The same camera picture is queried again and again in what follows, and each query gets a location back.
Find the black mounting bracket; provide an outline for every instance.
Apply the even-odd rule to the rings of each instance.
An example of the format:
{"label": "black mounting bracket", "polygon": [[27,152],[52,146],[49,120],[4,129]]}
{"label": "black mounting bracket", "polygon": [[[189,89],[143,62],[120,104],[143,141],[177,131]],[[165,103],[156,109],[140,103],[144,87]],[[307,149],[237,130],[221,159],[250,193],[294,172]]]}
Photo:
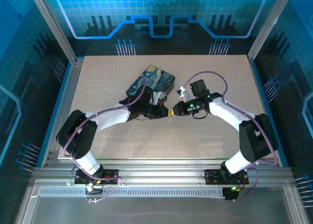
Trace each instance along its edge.
{"label": "black mounting bracket", "polygon": [[234,185],[239,186],[249,184],[247,172],[244,170],[236,173],[232,179],[225,180],[221,174],[220,169],[206,169],[204,170],[204,179],[206,185]]}
{"label": "black mounting bracket", "polygon": [[[101,171],[98,171],[97,174],[94,175],[97,178],[114,178],[118,176],[118,170],[117,169],[101,169]],[[104,185],[104,184],[113,184],[117,185],[117,179],[113,180],[98,180],[98,179],[92,179],[88,175],[86,175],[81,169],[78,169],[76,171],[75,176],[75,185],[87,185],[89,183],[93,183],[93,185]]]}

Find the table surface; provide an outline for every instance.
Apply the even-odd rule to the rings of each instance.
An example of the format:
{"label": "table surface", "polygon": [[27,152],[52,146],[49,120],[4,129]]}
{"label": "table surface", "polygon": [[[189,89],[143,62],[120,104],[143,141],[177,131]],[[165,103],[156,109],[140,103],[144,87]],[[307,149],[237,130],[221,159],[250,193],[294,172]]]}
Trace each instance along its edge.
{"label": "table surface", "polygon": [[[255,114],[264,112],[245,55],[86,56],[70,112],[100,111],[115,105],[126,98],[126,90],[149,65],[176,77],[165,103],[169,109],[180,101],[176,93],[180,86],[193,74],[211,70],[227,80],[228,101]],[[199,79],[211,92],[223,93],[225,85],[219,77],[202,74],[193,81]],[[174,116],[171,121],[167,117],[113,125],[96,134],[91,148],[96,159],[229,158],[238,150],[238,132],[213,115],[203,120]]]}

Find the robotic arm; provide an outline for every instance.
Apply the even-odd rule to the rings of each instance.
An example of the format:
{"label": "robotic arm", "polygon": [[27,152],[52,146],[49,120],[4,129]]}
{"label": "robotic arm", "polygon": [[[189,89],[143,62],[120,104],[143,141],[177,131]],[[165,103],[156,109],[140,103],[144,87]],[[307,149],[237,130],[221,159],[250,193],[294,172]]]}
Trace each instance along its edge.
{"label": "robotic arm", "polygon": [[168,109],[164,107],[164,101],[166,100],[165,94],[163,92],[154,92],[147,86],[140,98],[129,106],[131,102],[139,97],[142,88],[140,87],[134,96],[129,96],[114,105],[112,108],[115,110],[99,115],[96,112],[83,113],[80,110],[73,111],[58,132],[56,140],[64,147],[77,127],[90,116],[96,114],[96,117],[87,121],[78,131],[66,148],[66,151],[89,175],[103,178],[103,167],[90,152],[93,138],[97,132],[118,123],[128,122],[140,115],[148,119],[158,119],[168,116]]}
{"label": "robotic arm", "polygon": [[204,110],[206,116],[208,113],[218,116],[239,132],[240,151],[221,164],[220,173],[225,181],[231,181],[239,171],[271,153],[264,136],[259,133],[259,129],[251,118],[262,127],[274,151],[278,149],[268,116],[245,112],[224,100],[221,94],[216,92],[211,94],[203,80],[191,83],[190,88],[195,98],[191,99],[186,89],[181,87],[178,94],[184,101],[178,102],[173,107],[171,115],[192,115],[195,119],[202,119],[205,117],[198,118],[195,117],[195,114]]}

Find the purple cable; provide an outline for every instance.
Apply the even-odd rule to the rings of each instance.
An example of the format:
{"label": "purple cable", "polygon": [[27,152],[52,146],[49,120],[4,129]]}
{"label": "purple cable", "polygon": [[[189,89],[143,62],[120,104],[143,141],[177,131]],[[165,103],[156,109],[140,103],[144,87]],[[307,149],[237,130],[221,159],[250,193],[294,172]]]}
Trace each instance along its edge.
{"label": "purple cable", "polygon": [[233,105],[231,105],[231,104],[225,102],[224,97],[225,97],[225,94],[226,94],[226,92],[227,92],[227,90],[228,90],[228,84],[227,84],[227,81],[225,80],[225,78],[224,78],[223,76],[221,76],[220,74],[218,74],[217,72],[214,72],[214,71],[201,71],[201,72],[198,72],[198,73],[194,74],[192,77],[190,77],[189,80],[183,85],[183,87],[185,88],[186,85],[187,85],[195,76],[198,76],[198,75],[203,74],[203,73],[212,73],[212,74],[215,74],[215,75],[219,76],[219,77],[224,81],[224,83],[225,83],[225,91],[224,91],[224,93],[222,94],[222,101],[224,102],[224,104],[225,104],[226,106],[228,106],[228,107],[232,108],[233,110],[235,110],[235,111],[241,113],[242,115],[247,116],[250,120],[253,121],[253,123],[254,123],[254,124],[258,127],[258,129],[260,130],[260,133],[262,134],[263,138],[265,139],[265,142],[267,143],[268,148],[269,148],[270,152],[273,154],[273,157],[274,157],[274,162],[267,161],[267,160],[264,160],[264,159],[260,159],[260,161],[262,161],[262,162],[264,162],[264,163],[272,164],[272,165],[277,165],[277,164],[278,164],[278,158],[277,158],[277,156],[276,156],[276,154],[275,154],[275,151],[274,151],[274,149],[273,149],[273,147],[272,147],[271,142],[270,142],[269,139],[268,139],[268,136],[265,134],[265,132],[264,132],[264,130],[262,129],[262,127],[260,126],[260,124],[259,124],[252,116],[246,114],[246,113],[245,113],[244,111],[242,111],[241,109],[239,109],[239,108],[237,108],[237,107],[235,107],[235,106],[233,106]]}
{"label": "purple cable", "polygon": [[256,179],[255,179],[253,187],[244,196],[242,196],[242,198],[245,198],[249,194],[251,194],[251,192],[254,191],[254,189],[256,188],[256,185],[258,184],[258,181],[259,181],[259,171],[256,168],[248,168],[248,170],[251,170],[251,169],[255,170],[255,172],[256,172]]}
{"label": "purple cable", "polygon": [[217,75],[217,76],[219,76],[219,77],[224,81],[224,83],[225,83],[225,91],[224,91],[224,93],[222,94],[222,101],[225,103],[224,96],[225,96],[225,94],[226,94],[226,92],[227,92],[227,90],[228,90],[228,84],[227,84],[227,81],[225,80],[225,78],[224,78],[222,75],[218,74],[217,72],[214,72],[214,71],[201,71],[201,72],[198,72],[198,73],[196,73],[195,75],[193,75],[192,77],[190,77],[189,80],[183,85],[183,87],[186,88],[186,85],[188,85],[188,83],[189,83],[195,76],[198,76],[198,75],[203,74],[203,73],[211,73],[211,74]]}
{"label": "purple cable", "polygon": [[[95,118],[96,116],[98,116],[98,115],[100,115],[100,114],[103,114],[103,113],[105,113],[105,112],[108,112],[108,111],[115,111],[115,110],[118,110],[118,109],[121,109],[121,108],[125,108],[125,107],[131,106],[132,104],[134,104],[135,102],[137,102],[139,98],[141,98],[141,96],[142,96],[142,94],[143,94],[145,88],[146,88],[146,80],[143,80],[143,87],[142,87],[142,90],[141,90],[139,96],[138,96],[133,102],[131,102],[131,103],[129,103],[129,104],[126,104],[126,105],[124,105],[124,106],[117,107],[117,108],[108,108],[108,109],[104,109],[104,110],[99,111],[99,112],[97,112],[96,114],[93,114],[92,116],[88,117],[86,120],[84,120],[84,121],[76,128],[76,130],[72,133],[71,137],[70,137],[70,138],[68,139],[68,141],[66,142],[66,144],[65,144],[65,146],[64,146],[64,148],[63,148],[63,151],[62,151],[62,155],[63,155],[63,156],[66,156],[66,155],[65,155],[65,151],[66,151],[66,149],[68,148],[69,144],[72,142],[73,138],[74,138],[75,135],[78,133],[78,131],[79,131],[89,120],[91,120],[91,119]],[[114,178],[97,178],[97,177],[95,177],[95,176],[92,176],[92,175],[88,174],[88,173],[79,165],[79,163],[75,160],[75,158],[74,158],[72,155],[67,156],[67,157],[72,157],[72,160],[73,160],[73,162],[75,163],[75,165],[77,165],[78,168],[80,168],[87,176],[89,176],[89,177],[92,178],[92,179],[102,180],[102,181],[120,179],[119,183],[118,183],[108,194],[106,194],[104,197],[99,198],[99,199],[97,199],[97,200],[93,200],[93,201],[88,200],[88,199],[85,197],[86,200],[88,200],[89,202],[97,202],[97,201],[101,201],[101,200],[105,199],[105,198],[108,197],[110,194],[112,194],[112,192],[115,191],[116,188],[117,188],[117,187],[121,184],[121,182],[123,181],[123,179],[122,179],[121,177],[114,177]]]}
{"label": "purple cable", "polygon": [[120,106],[120,107],[117,107],[117,108],[108,108],[108,109],[104,109],[104,110],[101,110],[99,112],[97,112],[96,114],[93,114],[91,115],[90,117],[88,117],[86,120],[84,120],[77,128],[76,130],[72,133],[72,135],[70,136],[70,138],[68,139],[68,141],[66,142],[64,148],[63,148],[63,151],[62,151],[62,155],[65,156],[65,157],[71,157],[71,156],[66,156],[65,155],[65,151],[67,150],[69,144],[72,142],[73,138],[75,137],[75,135],[77,134],[77,132],[91,119],[95,118],[96,116],[100,115],[100,114],[103,114],[105,112],[109,112],[109,111],[115,111],[115,110],[118,110],[118,109],[121,109],[121,108],[125,108],[125,107],[129,107],[131,106],[132,104],[134,104],[135,102],[138,101],[138,99],[142,96],[144,90],[146,88],[146,80],[143,80],[143,88],[140,92],[140,95],[131,103],[129,104],[126,104],[124,106]]}

